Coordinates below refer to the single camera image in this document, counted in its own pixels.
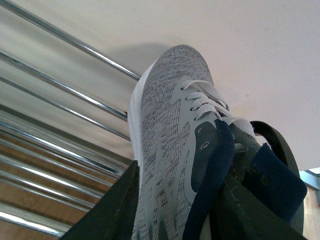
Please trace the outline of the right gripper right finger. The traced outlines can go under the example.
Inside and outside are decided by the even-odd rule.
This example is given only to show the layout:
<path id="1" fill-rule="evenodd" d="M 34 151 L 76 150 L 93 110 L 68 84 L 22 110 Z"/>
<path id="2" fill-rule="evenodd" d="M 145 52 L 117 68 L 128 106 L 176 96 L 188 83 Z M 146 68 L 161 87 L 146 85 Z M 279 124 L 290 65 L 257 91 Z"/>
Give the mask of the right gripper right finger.
<path id="1" fill-rule="evenodd" d="M 262 121 L 251 125 L 266 143 L 247 141 L 239 130 L 234 131 L 245 149 L 233 158 L 210 213 L 212 238 L 301 240 L 307 187 L 295 157 L 275 128 Z"/>

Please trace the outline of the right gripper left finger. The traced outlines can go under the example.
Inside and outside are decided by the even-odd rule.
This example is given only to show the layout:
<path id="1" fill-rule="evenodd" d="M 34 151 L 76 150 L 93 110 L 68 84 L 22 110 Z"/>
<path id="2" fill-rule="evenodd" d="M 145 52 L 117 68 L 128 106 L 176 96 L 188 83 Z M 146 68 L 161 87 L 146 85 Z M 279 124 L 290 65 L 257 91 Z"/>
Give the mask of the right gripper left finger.
<path id="1" fill-rule="evenodd" d="M 130 240 L 139 197 L 139 167 L 133 161 L 99 202 L 62 240 Z"/>

